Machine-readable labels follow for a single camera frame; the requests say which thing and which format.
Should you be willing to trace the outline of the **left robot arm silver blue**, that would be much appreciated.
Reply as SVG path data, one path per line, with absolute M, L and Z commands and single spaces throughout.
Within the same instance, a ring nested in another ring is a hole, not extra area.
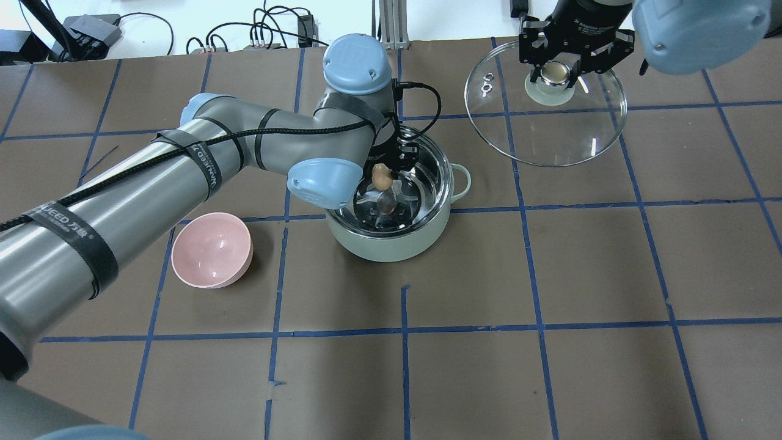
M 301 200 L 350 203 L 396 111 L 385 48 L 347 34 L 325 50 L 312 116 L 200 93 L 180 126 L 66 197 L 2 224 L 2 437 L 141 439 L 18 384 L 32 349 L 120 270 L 246 166 L 284 175 Z

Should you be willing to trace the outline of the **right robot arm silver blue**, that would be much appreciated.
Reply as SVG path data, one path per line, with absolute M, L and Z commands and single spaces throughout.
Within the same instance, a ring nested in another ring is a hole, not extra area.
M 535 83 L 553 62 L 563 62 L 565 87 L 589 73 L 602 75 L 643 50 L 639 69 L 689 75 L 740 58 L 764 39 L 773 18 L 771 1 L 558 1 L 540 20 L 530 3 L 512 1 L 520 20 L 519 61 L 533 68 Z

